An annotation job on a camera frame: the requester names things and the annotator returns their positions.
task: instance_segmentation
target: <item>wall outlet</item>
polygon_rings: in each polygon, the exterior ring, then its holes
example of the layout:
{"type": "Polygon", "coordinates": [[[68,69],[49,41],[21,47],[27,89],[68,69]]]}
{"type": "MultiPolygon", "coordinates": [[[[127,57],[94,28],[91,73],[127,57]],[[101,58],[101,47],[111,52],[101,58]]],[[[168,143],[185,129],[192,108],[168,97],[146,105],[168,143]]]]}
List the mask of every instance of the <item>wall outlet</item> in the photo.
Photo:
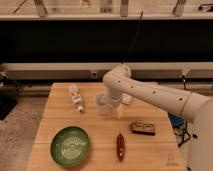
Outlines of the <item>wall outlet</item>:
{"type": "Polygon", "coordinates": [[[92,79],[98,79],[98,71],[96,70],[90,71],[90,77],[92,79]]]}
{"type": "Polygon", "coordinates": [[[9,79],[6,71],[1,71],[0,76],[1,76],[1,79],[3,79],[3,80],[9,79]]]}

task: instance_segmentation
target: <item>packaged item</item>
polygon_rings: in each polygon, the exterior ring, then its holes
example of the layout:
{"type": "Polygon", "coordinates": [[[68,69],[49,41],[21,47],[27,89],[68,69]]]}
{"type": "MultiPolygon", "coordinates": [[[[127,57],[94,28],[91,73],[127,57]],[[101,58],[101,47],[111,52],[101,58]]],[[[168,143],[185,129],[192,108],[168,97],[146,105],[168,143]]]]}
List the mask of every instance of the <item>packaged item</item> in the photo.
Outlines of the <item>packaged item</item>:
{"type": "Polygon", "coordinates": [[[132,96],[129,94],[123,93],[122,102],[125,105],[130,105],[132,103],[132,96]]]}
{"type": "Polygon", "coordinates": [[[136,134],[155,135],[155,125],[142,122],[133,122],[131,124],[131,131],[132,133],[136,134]]]}
{"type": "Polygon", "coordinates": [[[76,106],[78,112],[83,113],[84,112],[83,100],[79,93],[78,87],[73,84],[73,85],[70,85],[68,88],[69,88],[69,92],[72,95],[73,104],[76,106]]]}
{"type": "Polygon", "coordinates": [[[124,108],[123,104],[120,104],[117,108],[115,108],[113,110],[113,113],[116,114],[118,119],[121,119],[121,117],[124,114],[124,109],[123,108],[124,108]]]}
{"type": "Polygon", "coordinates": [[[125,154],[125,142],[121,133],[117,136],[117,156],[119,161],[122,161],[125,154]]]}

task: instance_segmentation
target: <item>small white object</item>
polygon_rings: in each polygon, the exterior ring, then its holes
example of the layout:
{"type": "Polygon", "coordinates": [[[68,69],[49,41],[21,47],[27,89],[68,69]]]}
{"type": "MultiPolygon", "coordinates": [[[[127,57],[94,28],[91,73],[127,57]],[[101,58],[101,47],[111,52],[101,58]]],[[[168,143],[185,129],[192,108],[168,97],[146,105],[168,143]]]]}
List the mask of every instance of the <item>small white object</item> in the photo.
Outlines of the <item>small white object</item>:
{"type": "Polygon", "coordinates": [[[115,109],[115,113],[116,113],[118,119],[121,119],[121,117],[122,117],[123,114],[124,114],[123,106],[124,106],[123,104],[120,104],[120,105],[115,109]]]}
{"type": "Polygon", "coordinates": [[[94,103],[96,105],[98,114],[107,114],[109,110],[109,105],[107,103],[106,94],[104,92],[95,94],[94,103]]]}
{"type": "Polygon", "coordinates": [[[78,87],[76,85],[70,85],[68,89],[72,95],[73,104],[76,106],[78,112],[83,113],[84,112],[83,100],[81,98],[81,95],[79,94],[78,87]]]}
{"type": "Polygon", "coordinates": [[[123,93],[123,99],[122,102],[125,105],[130,105],[132,103],[132,96],[129,94],[123,93]]]}

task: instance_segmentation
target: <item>brown food item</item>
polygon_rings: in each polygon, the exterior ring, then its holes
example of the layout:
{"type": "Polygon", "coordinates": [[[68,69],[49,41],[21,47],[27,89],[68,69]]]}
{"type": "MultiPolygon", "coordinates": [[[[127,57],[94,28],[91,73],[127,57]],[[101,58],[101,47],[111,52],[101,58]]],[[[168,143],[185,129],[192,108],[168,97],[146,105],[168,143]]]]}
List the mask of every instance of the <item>brown food item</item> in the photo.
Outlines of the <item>brown food item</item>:
{"type": "Polygon", "coordinates": [[[124,137],[121,133],[117,136],[117,156],[119,161],[123,160],[125,154],[125,142],[124,137]]]}
{"type": "Polygon", "coordinates": [[[133,122],[131,124],[132,133],[145,134],[145,135],[155,135],[155,125],[145,124],[142,122],[133,122]]]}

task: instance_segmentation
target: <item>small box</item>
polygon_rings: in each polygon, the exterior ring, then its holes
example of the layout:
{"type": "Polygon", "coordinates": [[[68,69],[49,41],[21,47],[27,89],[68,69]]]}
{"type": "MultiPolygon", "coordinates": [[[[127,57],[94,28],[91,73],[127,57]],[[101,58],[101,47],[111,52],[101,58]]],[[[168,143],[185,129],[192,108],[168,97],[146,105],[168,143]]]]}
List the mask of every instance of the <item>small box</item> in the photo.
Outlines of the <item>small box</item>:
{"type": "Polygon", "coordinates": [[[131,124],[132,133],[145,134],[145,135],[155,135],[155,125],[146,124],[142,122],[133,122],[131,124]]]}

